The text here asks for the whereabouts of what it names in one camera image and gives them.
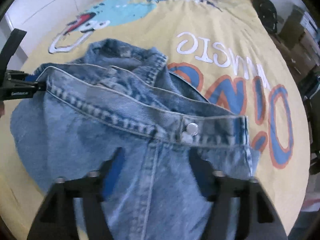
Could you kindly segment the dark office chair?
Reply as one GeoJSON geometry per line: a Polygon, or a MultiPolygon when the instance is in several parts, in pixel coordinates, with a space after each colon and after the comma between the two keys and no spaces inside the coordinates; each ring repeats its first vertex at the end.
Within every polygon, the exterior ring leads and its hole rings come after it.
{"type": "Polygon", "coordinates": [[[319,66],[314,66],[298,83],[307,121],[311,128],[310,152],[316,156],[310,161],[309,173],[319,173],[319,66]]]}

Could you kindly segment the white wardrobe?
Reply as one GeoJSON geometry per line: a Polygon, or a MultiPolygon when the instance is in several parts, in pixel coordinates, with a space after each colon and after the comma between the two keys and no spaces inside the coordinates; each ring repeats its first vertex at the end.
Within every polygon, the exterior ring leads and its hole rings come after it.
{"type": "Polygon", "coordinates": [[[14,0],[1,20],[1,47],[15,28],[27,32],[8,68],[20,69],[42,38],[95,0],[14,0]]]}

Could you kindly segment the blue denim jacket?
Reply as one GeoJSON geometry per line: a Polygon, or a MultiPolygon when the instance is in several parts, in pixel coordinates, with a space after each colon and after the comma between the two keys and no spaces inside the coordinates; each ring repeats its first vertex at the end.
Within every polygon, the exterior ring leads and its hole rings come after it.
{"type": "Polygon", "coordinates": [[[210,204],[191,171],[191,149],[231,177],[255,173],[260,153],[249,145],[248,118],[170,74],[155,48],[106,39],[35,75],[46,90],[11,115],[18,155],[48,191],[55,178],[80,178],[122,147],[124,166],[103,204],[115,239],[199,239],[210,204]]]}

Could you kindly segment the black backpack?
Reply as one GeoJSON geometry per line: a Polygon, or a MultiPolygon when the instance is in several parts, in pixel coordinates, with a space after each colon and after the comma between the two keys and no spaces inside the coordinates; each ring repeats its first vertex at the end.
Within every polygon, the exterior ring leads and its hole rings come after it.
{"type": "Polygon", "coordinates": [[[277,33],[277,10],[270,0],[253,0],[253,8],[269,34],[277,33]]]}

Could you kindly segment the brown cardboard boxes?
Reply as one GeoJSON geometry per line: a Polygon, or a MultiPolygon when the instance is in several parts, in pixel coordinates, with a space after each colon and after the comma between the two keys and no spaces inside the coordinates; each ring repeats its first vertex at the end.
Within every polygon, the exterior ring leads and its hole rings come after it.
{"type": "Polygon", "coordinates": [[[311,70],[319,68],[317,25],[309,13],[293,5],[278,35],[284,46],[284,59],[293,79],[301,81],[311,70]]]}

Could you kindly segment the yellow dinosaur print bedspread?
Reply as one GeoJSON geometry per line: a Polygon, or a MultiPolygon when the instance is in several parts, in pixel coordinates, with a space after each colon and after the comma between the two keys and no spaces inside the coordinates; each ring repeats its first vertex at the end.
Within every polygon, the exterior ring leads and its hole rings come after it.
{"type": "MultiPolygon", "coordinates": [[[[49,31],[21,71],[35,75],[42,64],[72,62],[106,39],[157,49],[170,74],[209,103],[248,118],[249,145],[260,153],[250,178],[262,185],[288,236],[308,184],[308,122],[297,85],[252,2],[95,0],[49,31]]],[[[14,239],[28,239],[56,180],[41,190],[18,155],[10,122],[22,100],[1,101],[1,228],[14,239]]]]}

